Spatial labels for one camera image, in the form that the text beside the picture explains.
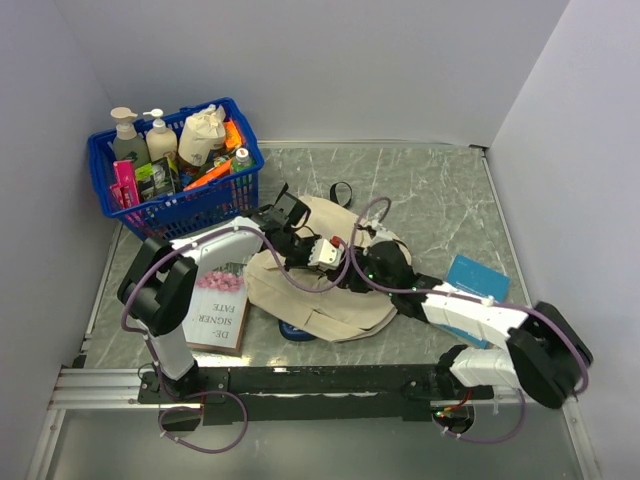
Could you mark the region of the beige canvas backpack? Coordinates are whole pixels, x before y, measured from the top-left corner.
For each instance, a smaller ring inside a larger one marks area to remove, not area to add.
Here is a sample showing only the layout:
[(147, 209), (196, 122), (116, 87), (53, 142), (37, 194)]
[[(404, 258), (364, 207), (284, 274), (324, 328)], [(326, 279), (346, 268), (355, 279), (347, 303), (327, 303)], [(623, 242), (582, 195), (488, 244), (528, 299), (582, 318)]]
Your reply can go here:
[[(305, 195), (311, 209), (307, 225), (319, 235), (337, 235), (350, 243), (357, 214), (328, 199)], [(330, 280), (320, 272), (291, 269), (289, 275), (309, 289), (326, 287)], [(329, 342), (375, 335), (396, 316), (390, 297), (382, 292), (355, 293), (337, 286), (309, 293), (287, 281), (266, 249), (254, 255), (244, 271), (249, 301), (279, 320)]]

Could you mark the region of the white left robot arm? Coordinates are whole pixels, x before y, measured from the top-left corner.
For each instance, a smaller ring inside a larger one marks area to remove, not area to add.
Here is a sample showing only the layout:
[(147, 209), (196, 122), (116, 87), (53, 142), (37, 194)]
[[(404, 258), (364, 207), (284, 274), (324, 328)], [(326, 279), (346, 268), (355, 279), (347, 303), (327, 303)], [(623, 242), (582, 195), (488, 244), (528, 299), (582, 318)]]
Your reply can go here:
[(266, 248), (306, 261), (313, 245), (297, 230), (311, 208), (289, 193), (273, 204), (250, 209), (204, 233), (167, 241), (146, 239), (121, 282), (117, 297), (124, 305), (121, 328), (142, 336), (164, 393), (184, 402), (202, 390), (198, 363), (182, 326), (196, 282), (205, 274), (239, 262)]

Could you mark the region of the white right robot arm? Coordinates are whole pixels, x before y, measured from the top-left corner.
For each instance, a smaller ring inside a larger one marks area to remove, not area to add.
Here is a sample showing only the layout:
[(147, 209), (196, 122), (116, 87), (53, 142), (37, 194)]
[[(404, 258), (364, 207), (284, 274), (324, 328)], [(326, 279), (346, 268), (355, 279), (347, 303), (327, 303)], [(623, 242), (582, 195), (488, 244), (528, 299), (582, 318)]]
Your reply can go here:
[(556, 306), (540, 301), (527, 307), (465, 293), (416, 273), (391, 240), (351, 246), (347, 254), (358, 283), (385, 293), (400, 314), (489, 343), (487, 349), (466, 348), (451, 356), (436, 375), (444, 396), (458, 398), (470, 387), (504, 385), (558, 409), (588, 387), (593, 355)]

